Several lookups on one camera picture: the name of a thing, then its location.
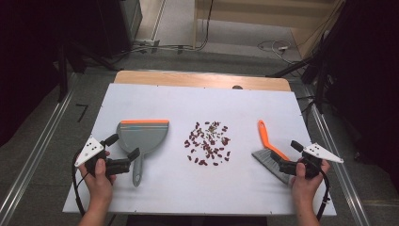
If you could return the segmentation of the black curtain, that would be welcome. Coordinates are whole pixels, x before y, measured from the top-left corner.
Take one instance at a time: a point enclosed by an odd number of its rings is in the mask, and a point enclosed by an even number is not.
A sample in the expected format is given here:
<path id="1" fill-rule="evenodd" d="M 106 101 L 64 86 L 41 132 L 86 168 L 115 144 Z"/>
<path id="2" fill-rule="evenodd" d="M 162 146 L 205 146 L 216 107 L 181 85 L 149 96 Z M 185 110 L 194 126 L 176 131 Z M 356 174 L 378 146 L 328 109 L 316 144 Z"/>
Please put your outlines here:
<path id="1" fill-rule="evenodd" d="M 112 70 L 107 60 L 130 50 L 123 1 L 0 0 L 0 147 L 55 86 L 66 95 L 66 63 Z"/>
<path id="2" fill-rule="evenodd" d="M 323 49 L 328 101 L 399 192 L 399 0 L 345 0 Z"/>

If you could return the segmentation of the orange brush with grey bristles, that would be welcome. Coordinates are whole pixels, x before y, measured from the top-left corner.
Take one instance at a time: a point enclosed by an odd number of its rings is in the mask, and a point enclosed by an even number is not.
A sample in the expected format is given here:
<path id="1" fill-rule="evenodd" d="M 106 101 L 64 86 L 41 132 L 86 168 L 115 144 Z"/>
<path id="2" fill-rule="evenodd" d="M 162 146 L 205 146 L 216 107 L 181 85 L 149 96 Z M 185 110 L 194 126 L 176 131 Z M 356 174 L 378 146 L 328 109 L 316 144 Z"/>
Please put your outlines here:
<path id="1" fill-rule="evenodd" d="M 290 158 L 269 142 L 269 137 L 265 123 L 262 120 L 259 120 L 257 125 L 261 142 L 263 144 L 263 149 L 253 152 L 251 155 L 258 162 L 260 162 L 266 169 L 268 169 L 274 176 L 276 176 L 280 181 L 282 181 L 284 184 L 287 185 L 289 183 L 290 176 L 279 170 L 279 163 L 275 162 L 270 157 L 270 154 L 271 152 L 275 152 L 281 157 L 281 160 L 285 161 L 289 161 Z"/>

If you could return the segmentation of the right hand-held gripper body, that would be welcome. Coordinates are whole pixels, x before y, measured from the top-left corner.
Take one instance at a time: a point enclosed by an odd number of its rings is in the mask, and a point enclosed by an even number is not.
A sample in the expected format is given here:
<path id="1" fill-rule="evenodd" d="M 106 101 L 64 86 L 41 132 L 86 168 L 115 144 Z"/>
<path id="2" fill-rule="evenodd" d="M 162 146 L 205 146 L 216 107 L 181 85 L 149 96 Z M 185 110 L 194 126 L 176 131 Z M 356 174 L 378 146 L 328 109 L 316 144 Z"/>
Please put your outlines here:
<path id="1" fill-rule="evenodd" d="M 328 151 L 317 143 L 310 146 L 303 146 L 301 162 L 306 167 L 306 178 L 312 179 L 317 176 L 321 169 L 322 160 L 328 160 L 336 163 L 343 163 L 343 159 Z M 280 160 L 279 170 L 289 175 L 295 175 L 296 162 Z"/>

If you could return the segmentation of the black stand leg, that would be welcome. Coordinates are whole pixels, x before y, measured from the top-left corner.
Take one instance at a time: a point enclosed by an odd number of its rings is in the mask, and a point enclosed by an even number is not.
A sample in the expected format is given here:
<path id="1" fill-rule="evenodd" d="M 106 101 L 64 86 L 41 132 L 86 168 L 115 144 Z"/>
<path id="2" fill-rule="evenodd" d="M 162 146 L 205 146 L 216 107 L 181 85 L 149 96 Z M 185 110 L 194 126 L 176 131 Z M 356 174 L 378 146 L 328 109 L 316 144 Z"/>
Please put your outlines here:
<path id="1" fill-rule="evenodd" d="M 268 77 L 268 78 L 282 78 L 284 75 L 286 75 L 288 73 L 292 73 L 293 71 L 298 70 L 298 69 L 300 69 L 302 67 L 305 67 L 306 65 L 312 64 L 315 60 L 316 59 L 315 59 L 314 56 L 307 57 L 307 58 L 305 58 L 305 59 L 303 59 L 303 60 L 301 60 L 301 61 L 299 61 L 297 63 L 294 63 L 291 66 L 288 66 L 286 69 L 283 69 L 283 70 L 281 70 L 279 72 L 276 72 L 276 73 L 273 73 L 273 74 L 266 75 L 265 77 Z"/>

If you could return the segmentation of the white board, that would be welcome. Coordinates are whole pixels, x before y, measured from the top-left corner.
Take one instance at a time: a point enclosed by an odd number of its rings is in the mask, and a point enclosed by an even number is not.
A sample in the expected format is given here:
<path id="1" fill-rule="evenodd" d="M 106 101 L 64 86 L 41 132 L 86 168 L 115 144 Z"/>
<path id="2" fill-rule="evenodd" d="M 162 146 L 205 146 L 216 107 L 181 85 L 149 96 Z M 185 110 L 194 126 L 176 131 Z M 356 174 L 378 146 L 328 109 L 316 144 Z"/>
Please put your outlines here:
<path id="1" fill-rule="evenodd" d="M 296 140 L 311 144 L 295 95 L 291 91 L 199 89 L 112 84 L 91 134 L 105 139 L 122 120 L 166 119 L 168 133 L 147 153 L 142 181 L 134 186 L 129 173 L 118 176 L 109 207 L 123 214 L 291 215 L 291 189 L 254 157 L 263 144 L 263 121 L 272 145 L 290 159 L 299 152 Z M 190 133 L 206 122 L 226 127 L 227 157 L 199 165 L 200 153 L 185 146 Z"/>

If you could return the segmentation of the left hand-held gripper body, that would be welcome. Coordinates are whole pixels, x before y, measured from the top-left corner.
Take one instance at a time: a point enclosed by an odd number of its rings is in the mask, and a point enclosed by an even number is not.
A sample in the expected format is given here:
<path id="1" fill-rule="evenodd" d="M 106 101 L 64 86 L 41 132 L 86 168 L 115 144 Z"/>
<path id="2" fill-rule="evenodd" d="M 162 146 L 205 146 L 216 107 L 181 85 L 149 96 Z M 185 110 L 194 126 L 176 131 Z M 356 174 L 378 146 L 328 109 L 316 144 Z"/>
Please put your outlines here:
<path id="1" fill-rule="evenodd" d="M 74 162 L 76 167 L 84 164 L 92 176 L 95 175 L 95 165 L 98 159 L 102 158 L 106 164 L 106 176 L 126 173 L 130 170 L 131 162 L 128 158 L 111 159 L 105 153 L 104 141 L 98 141 L 90 137 L 84 145 L 81 153 Z"/>

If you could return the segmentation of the person's left hand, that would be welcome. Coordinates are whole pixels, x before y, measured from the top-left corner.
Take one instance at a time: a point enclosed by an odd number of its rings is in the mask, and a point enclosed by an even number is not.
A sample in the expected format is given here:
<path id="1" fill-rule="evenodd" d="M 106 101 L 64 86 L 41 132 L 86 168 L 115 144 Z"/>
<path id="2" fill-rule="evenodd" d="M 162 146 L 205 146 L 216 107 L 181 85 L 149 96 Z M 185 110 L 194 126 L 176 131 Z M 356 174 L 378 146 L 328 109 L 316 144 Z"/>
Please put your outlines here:
<path id="1" fill-rule="evenodd" d="M 107 208 L 113 197 L 113 183 L 116 176 L 113 175 L 107 178 L 105 161 L 100 158 L 95 165 L 95 175 L 92 176 L 84 164 L 78 167 L 82 176 L 85 176 L 85 183 L 89 191 L 90 201 L 89 205 L 94 207 L 104 206 Z"/>

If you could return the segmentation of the pile of red beans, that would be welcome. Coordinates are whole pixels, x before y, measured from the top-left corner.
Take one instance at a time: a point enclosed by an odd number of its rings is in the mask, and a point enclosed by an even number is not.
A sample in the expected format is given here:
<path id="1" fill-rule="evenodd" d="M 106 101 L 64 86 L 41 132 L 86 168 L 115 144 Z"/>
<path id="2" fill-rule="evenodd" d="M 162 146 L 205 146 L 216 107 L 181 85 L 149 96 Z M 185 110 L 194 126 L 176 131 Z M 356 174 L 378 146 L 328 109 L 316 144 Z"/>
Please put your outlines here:
<path id="1" fill-rule="evenodd" d="M 221 121 L 197 121 L 184 141 L 188 161 L 199 166 L 221 166 L 231 159 L 229 127 Z"/>

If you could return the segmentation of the person's right hand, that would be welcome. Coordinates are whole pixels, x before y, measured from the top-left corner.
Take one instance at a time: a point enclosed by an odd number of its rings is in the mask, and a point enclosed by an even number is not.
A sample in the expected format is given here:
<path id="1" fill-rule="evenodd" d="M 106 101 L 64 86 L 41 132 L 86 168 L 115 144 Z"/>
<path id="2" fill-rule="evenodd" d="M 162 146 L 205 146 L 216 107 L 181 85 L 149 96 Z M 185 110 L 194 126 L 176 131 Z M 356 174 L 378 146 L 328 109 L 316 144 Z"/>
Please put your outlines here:
<path id="1" fill-rule="evenodd" d="M 306 178 L 306 167 L 303 163 L 296 164 L 296 176 L 292 179 L 292 196 L 297 206 L 312 206 L 314 195 L 324 177 L 319 173 L 312 179 Z"/>

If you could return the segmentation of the grey dustpan with orange lip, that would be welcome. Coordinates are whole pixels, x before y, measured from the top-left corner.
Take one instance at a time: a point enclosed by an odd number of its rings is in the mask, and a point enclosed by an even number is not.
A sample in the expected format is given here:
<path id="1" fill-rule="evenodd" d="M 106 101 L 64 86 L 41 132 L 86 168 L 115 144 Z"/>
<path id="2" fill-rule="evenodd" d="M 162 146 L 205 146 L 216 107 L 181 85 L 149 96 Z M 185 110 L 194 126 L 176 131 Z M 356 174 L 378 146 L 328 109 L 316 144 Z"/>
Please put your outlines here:
<path id="1" fill-rule="evenodd" d="M 142 180 L 144 156 L 154 151 L 168 134 L 169 120 L 123 120 L 117 126 L 118 144 L 127 153 L 139 150 L 133 165 L 133 185 Z"/>

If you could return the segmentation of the wooden table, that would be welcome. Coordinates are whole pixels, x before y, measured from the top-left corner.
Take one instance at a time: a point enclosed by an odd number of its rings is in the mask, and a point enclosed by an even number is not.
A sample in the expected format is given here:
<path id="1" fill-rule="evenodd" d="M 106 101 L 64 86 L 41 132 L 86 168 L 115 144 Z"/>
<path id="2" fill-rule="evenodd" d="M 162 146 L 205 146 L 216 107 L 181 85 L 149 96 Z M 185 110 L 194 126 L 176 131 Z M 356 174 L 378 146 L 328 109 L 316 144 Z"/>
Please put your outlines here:
<path id="1" fill-rule="evenodd" d="M 289 82 L 284 78 L 252 77 L 223 73 L 182 73 L 160 71 L 120 71 L 117 84 L 138 84 L 173 87 L 195 87 L 232 89 L 240 87 L 250 90 L 290 91 Z"/>

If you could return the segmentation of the light wooden cabinet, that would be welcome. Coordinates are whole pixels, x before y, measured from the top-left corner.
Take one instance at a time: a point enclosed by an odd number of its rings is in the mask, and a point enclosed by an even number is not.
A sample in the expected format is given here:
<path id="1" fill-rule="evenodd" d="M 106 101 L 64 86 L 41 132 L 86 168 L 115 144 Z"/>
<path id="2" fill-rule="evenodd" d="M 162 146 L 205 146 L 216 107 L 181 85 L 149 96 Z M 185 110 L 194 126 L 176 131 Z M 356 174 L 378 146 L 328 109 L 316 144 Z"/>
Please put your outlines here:
<path id="1" fill-rule="evenodd" d="M 345 0 L 194 0 L 193 40 L 198 19 L 290 27 L 299 54 L 311 55 L 322 35 L 335 25 Z"/>

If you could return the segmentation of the aluminium floor rail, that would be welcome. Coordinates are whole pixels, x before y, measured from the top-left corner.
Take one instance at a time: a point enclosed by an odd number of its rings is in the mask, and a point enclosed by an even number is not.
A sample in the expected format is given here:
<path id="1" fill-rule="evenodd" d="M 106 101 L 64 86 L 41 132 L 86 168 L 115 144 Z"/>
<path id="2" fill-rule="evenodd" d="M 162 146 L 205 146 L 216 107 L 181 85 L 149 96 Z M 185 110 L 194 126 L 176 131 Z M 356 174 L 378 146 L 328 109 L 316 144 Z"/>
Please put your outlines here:
<path id="1" fill-rule="evenodd" d="M 337 155 L 338 157 L 343 157 L 340 153 L 335 140 L 328 128 L 326 117 L 324 114 L 321 114 L 316 107 L 316 104 L 310 104 L 310 113 L 311 117 L 314 120 L 314 123 L 317 125 L 317 131 L 319 137 L 323 141 L 323 146 L 331 151 L 333 154 Z M 348 209 L 351 213 L 351 216 L 355 222 L 356 226 L 371 226 L 371 222 L 365 212 L 363 204 L 359 198 L 358 191 L 355 188 L 354 183 L 349 175 L 349 172 L 346 168 L 347 161 L 343 163 L 333 162 L 332 167 L 334 169 L 335 175 L 339 182 L 341 191 L 343 193 L 345 203 L 348 206 Z"/>
<path id="2" fill-rule="evenodd" d="M 29 151 L 30 154 L 24 163 L 18 177 L 15 179 L 10 189 L 8 190 L 5 200 L 2 202 L 0 207 L 0 226 L 8 226 L 14 211 L 16 210 L 20 200 L 22 199 L 35 171 L 38 167 L 46 149 L 51 141 L 56 128 L 62 119 L 72 96 L 75 92 L 75 87 L 80 81 L 81 75 L 78 73 L 72 73 L 68 80 L 70 89 L 67 91 L 66 96 L 62 101 L 56 104 L 54 111 L 50 119 L 47 121 L 44 129 L 40 133 L 38 140 L 35 145 L 32 146 Z"/>

